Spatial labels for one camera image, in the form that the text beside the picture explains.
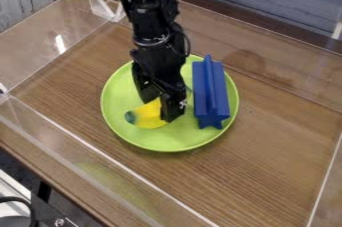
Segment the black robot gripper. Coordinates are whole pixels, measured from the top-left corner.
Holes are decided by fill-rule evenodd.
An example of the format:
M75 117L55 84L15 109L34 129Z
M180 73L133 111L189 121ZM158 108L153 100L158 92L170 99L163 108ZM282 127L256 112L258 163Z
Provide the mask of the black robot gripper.
M145 104L161 96L162 119L172 123L185 114L188 105L186 84L181 69L186 63L185 39L163 41L135 40L133 77Z

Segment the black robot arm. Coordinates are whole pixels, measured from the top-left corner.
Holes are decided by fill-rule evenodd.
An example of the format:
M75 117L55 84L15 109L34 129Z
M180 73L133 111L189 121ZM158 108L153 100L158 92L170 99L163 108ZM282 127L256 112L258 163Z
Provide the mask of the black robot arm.
M161 102L161 118L185 114L186 83L181 74L190 55L190 40L177 23L177 0L119 0L133 25L133 78L143 102Z

